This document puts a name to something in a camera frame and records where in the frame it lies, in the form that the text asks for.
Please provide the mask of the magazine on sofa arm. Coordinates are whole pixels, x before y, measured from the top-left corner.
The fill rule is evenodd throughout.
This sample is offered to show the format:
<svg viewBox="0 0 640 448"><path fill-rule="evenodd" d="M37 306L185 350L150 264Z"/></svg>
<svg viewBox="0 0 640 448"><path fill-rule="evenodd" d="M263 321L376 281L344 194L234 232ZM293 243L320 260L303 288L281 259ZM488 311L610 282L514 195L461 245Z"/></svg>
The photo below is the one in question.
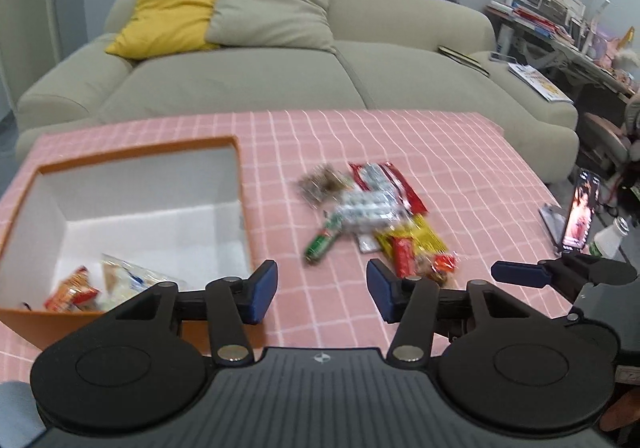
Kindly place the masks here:
<svg viewBox="0 0 640 448"><path fill-rule="evenodd" d="M550 103L572 103L570 99L558 86L555 86L551 80L549 80L544 74L541 74L539 70L530 65L521 65L517 63L509 63L508 69L510 72L520 78L522 82L529 85L530 88L540 94L544 100Z"/></svg>

